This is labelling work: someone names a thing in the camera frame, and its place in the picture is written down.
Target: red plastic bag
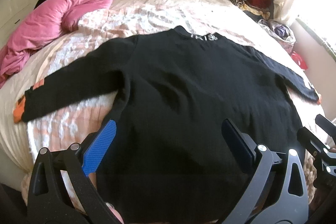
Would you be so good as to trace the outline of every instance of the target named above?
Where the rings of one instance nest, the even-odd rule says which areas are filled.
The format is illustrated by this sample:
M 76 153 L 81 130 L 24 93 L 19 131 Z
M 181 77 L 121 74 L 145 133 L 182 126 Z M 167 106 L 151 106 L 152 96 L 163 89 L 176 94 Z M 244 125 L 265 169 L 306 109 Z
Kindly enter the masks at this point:
M 291 53 L 291 58 L 294 60 L 294 62 L 296 64 L 299 65 L 299 67 L 302 70 L 308 69 L 308 66 L 307 66 L 306 62 L 303 60 L 303 58 L 297 52 L 292 52 Z

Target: blue gripper pad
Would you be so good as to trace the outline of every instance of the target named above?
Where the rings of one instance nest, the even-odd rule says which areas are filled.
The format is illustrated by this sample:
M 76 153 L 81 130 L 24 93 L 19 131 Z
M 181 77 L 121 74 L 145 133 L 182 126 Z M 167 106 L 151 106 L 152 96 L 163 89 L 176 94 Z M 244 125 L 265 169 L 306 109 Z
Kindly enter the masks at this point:
M 86 176 L 96 172 L 101 160 L 103 159 L 107 149 L 112 143 L 117 132 L 115 121 L 110 120 L 98 133 L 98 136 L 90 144 L 83 156 L 82 169 Z

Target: mattress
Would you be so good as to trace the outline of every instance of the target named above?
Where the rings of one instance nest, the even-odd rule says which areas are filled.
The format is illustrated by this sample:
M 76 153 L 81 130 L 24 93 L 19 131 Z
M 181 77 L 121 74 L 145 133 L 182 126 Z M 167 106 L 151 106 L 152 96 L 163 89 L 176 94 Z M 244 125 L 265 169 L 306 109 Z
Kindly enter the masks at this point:
M 252 46 L 292 69 L 310 88 L 308 78 L 286 51 L 228 0 L 114 0 L 109 10 L 85 14 L 79 21 L 78 31 L 60 37 L 34 54 L 23 70 L 0 89 L 0 98 L 4 100 L 4 107 L 0 111 L 0 145 L 8 157 L 26 172 L 21 188 L 25 200 L 30 172 L 39 149 L 49 147 L 52 151 L 62 150 L 74 142 L 82 142 L 89 133 L 99 129 L 116 94 L 78 102 L 27 124 L 14 124 L 13 107 L 24 91 L 108 39 L 155 33 L 178 25 L 193 34 L 218 32 L 236 43 Z M 316 115 L 324 115 L 322 107 L 301 98 L 293 90 L 288 89 L 288 92 L 303 126 L 326 142 L 326 133 L 315 124 Z M 311 200 L 315 191 L 312 186 L 315 170 L 308 153 L 304 172 Z M 73 203 L 80 209 L 81 205 L 66 174 L 63 179 Z

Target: black sweater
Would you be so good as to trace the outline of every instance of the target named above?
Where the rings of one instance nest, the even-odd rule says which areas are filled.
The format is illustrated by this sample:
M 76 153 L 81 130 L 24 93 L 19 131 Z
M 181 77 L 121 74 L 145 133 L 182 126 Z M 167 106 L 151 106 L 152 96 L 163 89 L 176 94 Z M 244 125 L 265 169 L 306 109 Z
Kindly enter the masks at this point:
M 238 194 L 241 174 L 222 135 L 231 118 L 271 150 L 305 150 L 286 85 L 317 101 L 292 70 L 219 34 L 175 29 L 115 38 L 26 91 L 23 121 L 118 90 L 104 123 L 117 134 L 97 186 L 130 223 L 218 219 Z

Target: pink blanket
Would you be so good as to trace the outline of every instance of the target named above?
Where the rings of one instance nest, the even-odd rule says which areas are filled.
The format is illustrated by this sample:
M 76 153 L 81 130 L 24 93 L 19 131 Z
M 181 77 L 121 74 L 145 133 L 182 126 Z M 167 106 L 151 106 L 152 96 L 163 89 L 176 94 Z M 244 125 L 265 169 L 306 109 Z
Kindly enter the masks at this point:
M 29 57 L 62 34 L 78 28 L 86 13 L 107 9 L 112 0 L 47 0 L 33 10 L 0 50 L 0 88 L 22 70 Z

